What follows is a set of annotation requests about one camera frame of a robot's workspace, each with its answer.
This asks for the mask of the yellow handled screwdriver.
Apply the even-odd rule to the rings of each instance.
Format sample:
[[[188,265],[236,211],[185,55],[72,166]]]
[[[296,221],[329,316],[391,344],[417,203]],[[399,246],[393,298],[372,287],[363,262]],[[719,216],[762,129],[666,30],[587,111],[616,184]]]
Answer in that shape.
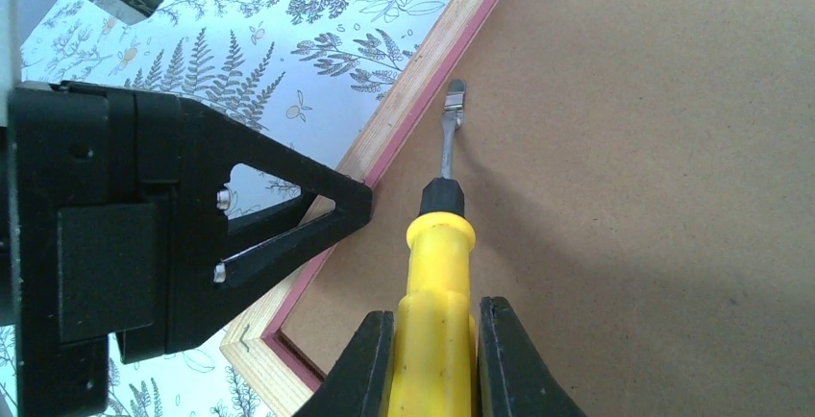
[[[385,416],[471,416],[475,410],[475,321],[470,254],[476,243],[453,177],[463,107],[441,115],[440,173],[422,191],[407,227],[407,290],[398,305]]]

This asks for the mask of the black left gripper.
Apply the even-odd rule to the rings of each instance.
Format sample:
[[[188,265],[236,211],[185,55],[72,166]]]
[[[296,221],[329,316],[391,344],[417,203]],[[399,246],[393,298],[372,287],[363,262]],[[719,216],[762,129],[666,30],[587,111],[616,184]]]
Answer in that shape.
[[[181,104],[112,87],[16,89],[8,180],[17,412],[103,410],[109,341],[126,363],[167,343]]]

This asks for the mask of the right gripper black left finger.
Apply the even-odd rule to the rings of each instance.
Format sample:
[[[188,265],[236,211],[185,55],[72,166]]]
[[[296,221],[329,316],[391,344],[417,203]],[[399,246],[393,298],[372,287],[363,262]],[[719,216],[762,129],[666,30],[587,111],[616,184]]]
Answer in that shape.
[[[368,313],[331,372],[296,417],[376,417],[386,414],[395,333],[391,311]]]

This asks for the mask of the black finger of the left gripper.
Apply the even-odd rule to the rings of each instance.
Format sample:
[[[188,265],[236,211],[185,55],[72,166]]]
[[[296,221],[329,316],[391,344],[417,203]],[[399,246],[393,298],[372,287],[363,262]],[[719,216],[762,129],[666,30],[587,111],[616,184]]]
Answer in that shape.
[[[181,173],[173,199],[171,350],[193,349],[311,258],[370,222],[372,189],[197,101],[179,101]],[[299,187],[234,219],[217,195],[235,166]]]

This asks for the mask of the pink wooden photo frame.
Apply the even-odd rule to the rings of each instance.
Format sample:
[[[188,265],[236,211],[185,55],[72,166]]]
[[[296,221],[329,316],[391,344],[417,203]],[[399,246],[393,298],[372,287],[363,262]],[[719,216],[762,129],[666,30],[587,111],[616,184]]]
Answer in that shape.
[[[403,296],[447,77],[473,294],[585,412],[813,414],[814,0],[455,0],[342,163],[371,224],[222,343],[272,411]]]

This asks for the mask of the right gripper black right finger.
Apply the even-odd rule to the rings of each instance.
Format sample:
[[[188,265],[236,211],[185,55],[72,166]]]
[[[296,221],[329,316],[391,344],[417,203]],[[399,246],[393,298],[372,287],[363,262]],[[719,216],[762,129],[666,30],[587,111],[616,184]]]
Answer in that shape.
[[[580,416],[505,297],[480,302],[479,416]]]

